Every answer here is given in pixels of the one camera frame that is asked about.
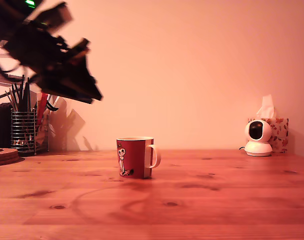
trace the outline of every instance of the mug handle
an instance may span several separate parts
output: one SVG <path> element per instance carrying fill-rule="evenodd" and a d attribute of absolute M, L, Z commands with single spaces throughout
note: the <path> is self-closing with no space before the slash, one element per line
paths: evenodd
<path fill-rule="evenodd" d="M 152 166 L 148 166 L 148 167 L 147 167 L 148 169 L 154 169 L 154 168 L 156 168 L 157 166 L 159 166 L 160 163 L 161 163 L 161 153 L 159 152 L 157 146 L 154 145 L 154 144 L 151 144 L 151 145 L 149 145 L 149 146 L 147 146 L 147 147 L 148 147 L 148 148 L 152 148 L 152 149 L 155 151 L 156 161 L 155 161 L 155 163 L 154 163 Z"/>

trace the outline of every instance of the red mug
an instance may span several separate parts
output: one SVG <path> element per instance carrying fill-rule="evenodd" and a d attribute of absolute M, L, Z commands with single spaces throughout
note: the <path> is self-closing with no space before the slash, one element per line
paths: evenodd
<path fill-rule="evenodd" d="M 119 174 L 127 179 L 151 177 L 152 169 L 160 165 L 161 154 L 153 137 L 122 137 L 116 140 Z M 156 160 L 153 164 L 153 152 Z"/>

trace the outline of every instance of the floral tissue box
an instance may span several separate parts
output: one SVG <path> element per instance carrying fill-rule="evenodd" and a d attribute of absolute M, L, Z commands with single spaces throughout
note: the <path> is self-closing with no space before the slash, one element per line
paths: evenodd
<path fill-rule="evenodd" d="M 248 118 L 248 122 L 261 119 L 266 121 L 272 129 L 268 143 L 274 153 L 286 153 L 288 150 L 289 119 L 288 118 Z"/>

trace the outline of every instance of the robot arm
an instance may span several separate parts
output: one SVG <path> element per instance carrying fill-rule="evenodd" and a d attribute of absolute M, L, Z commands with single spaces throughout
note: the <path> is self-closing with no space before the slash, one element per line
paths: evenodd
<path fill-rule="evenodd" d="M 42 92 L 89 104 L 93 99 L 100 101 L 103 96 L 87 69 L 89 41 L 83 38 L 68 47 L 61 36 L 51 35 L 72 19 L 66 3 L 27 20 L 42 1 L 0 0 L 0 46 L 35 72 L 29 82 L 37 84 Z M 0 73 L 8 78 L 1 66 Z"/>

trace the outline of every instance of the wooden table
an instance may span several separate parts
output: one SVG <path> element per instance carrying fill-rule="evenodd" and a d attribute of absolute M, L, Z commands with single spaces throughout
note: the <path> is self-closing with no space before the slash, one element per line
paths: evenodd
<path fill-rule="evenodd" d="M 151 179 L 116 151 L 0 166 L 0 240 L 304 239 L 304 157 L 163 150 Z"/>

